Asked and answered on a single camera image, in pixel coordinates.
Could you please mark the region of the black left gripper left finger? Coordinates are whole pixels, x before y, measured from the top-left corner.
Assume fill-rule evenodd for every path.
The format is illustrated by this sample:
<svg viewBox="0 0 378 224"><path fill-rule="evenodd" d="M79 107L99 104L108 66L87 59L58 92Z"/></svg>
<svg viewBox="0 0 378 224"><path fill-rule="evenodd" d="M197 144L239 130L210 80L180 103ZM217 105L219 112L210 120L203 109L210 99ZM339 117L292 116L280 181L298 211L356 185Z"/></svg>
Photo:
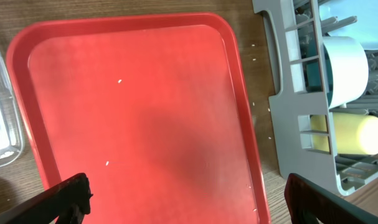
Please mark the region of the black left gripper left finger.
<svg viewBox="0 0 378 224"><path fill-rule="evenodd" d="M81 223L90 214L92 193L88 177L78 173L0 214L0 224Z"/></svg>

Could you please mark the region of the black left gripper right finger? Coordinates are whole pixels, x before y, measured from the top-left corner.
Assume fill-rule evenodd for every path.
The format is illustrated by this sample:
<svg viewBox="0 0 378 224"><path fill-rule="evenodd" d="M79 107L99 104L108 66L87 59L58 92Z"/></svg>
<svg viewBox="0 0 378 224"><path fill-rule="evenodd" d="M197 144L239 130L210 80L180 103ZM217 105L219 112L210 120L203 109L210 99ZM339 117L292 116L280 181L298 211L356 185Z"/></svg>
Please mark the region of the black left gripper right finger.
<svg viewBox="0 0 378 224"><path fill-rule="evenodd" d="M377 216L295 173L288 176L284 196L294 224L378 224Z"/></svg>

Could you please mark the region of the yellow plastic cup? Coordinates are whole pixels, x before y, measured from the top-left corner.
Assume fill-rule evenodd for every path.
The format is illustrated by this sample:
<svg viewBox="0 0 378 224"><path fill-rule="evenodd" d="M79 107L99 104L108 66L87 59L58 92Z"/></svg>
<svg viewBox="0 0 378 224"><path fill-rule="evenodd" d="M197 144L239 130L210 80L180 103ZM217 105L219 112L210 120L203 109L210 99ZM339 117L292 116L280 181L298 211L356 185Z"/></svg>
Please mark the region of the yellow plastic cup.
<svg viewBox="0 0 378 224"><path fill-rule="evenodd" d="M378 154L378 117L333 113L336 149L339 154Z"/></svg>

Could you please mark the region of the light blue bowl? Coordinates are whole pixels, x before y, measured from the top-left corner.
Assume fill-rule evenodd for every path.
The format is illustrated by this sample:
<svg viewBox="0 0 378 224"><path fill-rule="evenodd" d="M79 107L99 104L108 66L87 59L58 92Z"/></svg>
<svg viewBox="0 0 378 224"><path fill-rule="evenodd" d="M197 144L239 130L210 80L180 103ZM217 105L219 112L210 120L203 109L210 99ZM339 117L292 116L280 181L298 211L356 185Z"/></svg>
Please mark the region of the light blue bowl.
<svg viewBox="0 0 378 224"><path fill-rule="evenodd" d="M369 68L361 44L350 37L324 37L329 108L358 99L366 90Z"/></svg>

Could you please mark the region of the light blue plate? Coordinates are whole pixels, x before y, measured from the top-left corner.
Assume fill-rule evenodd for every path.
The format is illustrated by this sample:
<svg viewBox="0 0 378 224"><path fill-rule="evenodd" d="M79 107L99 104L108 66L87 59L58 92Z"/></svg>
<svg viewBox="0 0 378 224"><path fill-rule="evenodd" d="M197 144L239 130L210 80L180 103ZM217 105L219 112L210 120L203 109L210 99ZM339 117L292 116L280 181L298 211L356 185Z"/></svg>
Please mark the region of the light blue plate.
<svg viewBox="0 0 378 224"><path fill-rule="evenodd" d="M378 0L330 0L319 5L321 20L336 17L339 21L355 16L357 21L328 32L328 35L351 37L364 50L378 50Z"/></svg>

